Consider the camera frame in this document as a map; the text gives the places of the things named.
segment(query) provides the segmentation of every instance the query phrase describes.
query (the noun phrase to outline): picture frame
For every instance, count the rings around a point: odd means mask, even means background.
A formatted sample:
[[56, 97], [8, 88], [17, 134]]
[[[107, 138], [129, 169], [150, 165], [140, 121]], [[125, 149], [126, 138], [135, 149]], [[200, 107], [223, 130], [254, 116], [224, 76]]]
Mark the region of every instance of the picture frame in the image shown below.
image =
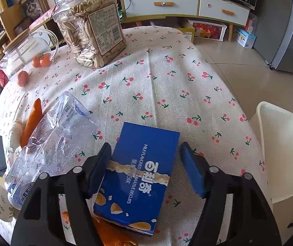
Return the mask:
[[47, 0], [21, 0], [20, 8], [25, 17], [31, 18], [32, 22], [50, 9]]

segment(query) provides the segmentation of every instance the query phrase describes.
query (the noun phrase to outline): silver refrigerator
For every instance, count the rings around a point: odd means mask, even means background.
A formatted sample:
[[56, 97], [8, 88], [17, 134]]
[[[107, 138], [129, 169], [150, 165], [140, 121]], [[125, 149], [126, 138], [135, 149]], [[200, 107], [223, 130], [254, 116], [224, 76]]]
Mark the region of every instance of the silver refrigerator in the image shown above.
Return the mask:
[[257, 0], [253, 47], [271, 69], [293, 73], [293, 0]]

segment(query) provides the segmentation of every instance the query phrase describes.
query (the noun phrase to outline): blue gripper pad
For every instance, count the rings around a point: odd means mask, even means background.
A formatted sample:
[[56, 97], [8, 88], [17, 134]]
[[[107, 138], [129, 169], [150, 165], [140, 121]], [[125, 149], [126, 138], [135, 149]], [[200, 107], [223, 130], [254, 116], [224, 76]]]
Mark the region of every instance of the blue gripper pad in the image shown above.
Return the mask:
[[205, 186], [205, 176], [209, 169], [209, 164], [199, 155], [196, 155], [187, 142], [180, 146], [180, 158], [185, 167], [186, 173], [193, 187], [193, 190], [204, 198], [207, 190]]

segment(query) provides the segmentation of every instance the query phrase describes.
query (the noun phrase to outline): tile floor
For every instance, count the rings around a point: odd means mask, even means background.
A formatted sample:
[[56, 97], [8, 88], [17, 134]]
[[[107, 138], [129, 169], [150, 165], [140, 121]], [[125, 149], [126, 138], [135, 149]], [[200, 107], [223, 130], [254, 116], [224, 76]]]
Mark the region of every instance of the tile floor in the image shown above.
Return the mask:
[[[255, 49], [245, 49], [236, 41], [195, 39], [194, 44], [229, 86], [247, 118], [261, 101], [293, 113], [293, 74], [271, 71]], [[275, 203], [274, 215], [284, 243], [293, 234], [293, 228], [287, 228], [293, 222], [293, 197]]]

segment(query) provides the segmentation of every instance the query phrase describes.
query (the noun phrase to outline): cherry print tablecloth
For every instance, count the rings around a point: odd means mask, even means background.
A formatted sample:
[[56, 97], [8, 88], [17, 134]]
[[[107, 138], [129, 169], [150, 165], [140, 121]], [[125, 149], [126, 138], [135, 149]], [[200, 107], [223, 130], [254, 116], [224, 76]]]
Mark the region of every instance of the cherry print tablecloth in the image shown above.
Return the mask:
[[[237, 99], [205, 62], [196, 47], [176, 29], [138, 27], [124, 30], [126, 49], [107, 66], [79, 66], [67, 46], [48, 69], [35, 69], [26, 91], [9, 82], [0, 97], [0, 135], [7, 141], [15, 117], [26, 120], [35, 99], [44, 112], [64, 91], [71, 92], [93, 114], [100, 128], [71, 157], [68, 170], [95, 155], [104, 142], [112, 149], [124, 121], [180, 132], [195, 153], [224, 172], [252, 173], [268, 199], [261, 147]], [[10, 167], [13, 160], [8, 158]], [[60, 196], [61, 210], [66, 211]], [[88, 202], [92, 210], [93, 202]], [[172, 176], [150, 237], [127, 231], [140, 245], [185, 245], [199, 220], [204, 200], [193, 192], [177, 151]], [[225, 240], [230, 210], [218, 239]], [[71, 228], [63, 218], [68, 241]], [[0, 220], [0, 233], [10, 242], [15, 220]]]

